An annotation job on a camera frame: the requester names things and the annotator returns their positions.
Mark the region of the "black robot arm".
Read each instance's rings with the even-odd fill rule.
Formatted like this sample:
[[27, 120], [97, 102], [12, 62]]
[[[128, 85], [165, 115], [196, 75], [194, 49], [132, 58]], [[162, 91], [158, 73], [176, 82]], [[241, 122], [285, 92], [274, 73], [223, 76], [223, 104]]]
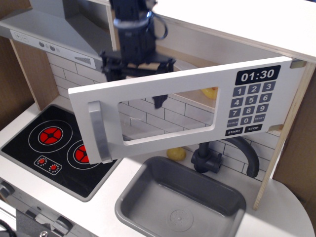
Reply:
[[155, 35], [152, 11], [155, 0], [112, 0], [115, 12], [114, 27], [118, 30], [120, 49], [102, 51], [102, 73], [107, 81], [117, 81], [131, 77], [144, 77], [174, 71], [175, 59], [159, 54], [156, 41], [166, 38]]

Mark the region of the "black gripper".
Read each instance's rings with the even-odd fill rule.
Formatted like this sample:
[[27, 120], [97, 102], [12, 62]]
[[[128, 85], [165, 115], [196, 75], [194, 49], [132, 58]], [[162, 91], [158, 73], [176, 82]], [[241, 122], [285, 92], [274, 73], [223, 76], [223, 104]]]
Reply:
[[[120, 50], [102, 51], [102, 73], [107, 81], [126, 77], [144, 77], [174, 71], [176, 60], [156, 51], [154, 21], [115, 21]], [[156, 109], [163, 106], [168, 95], [154, 96]]]

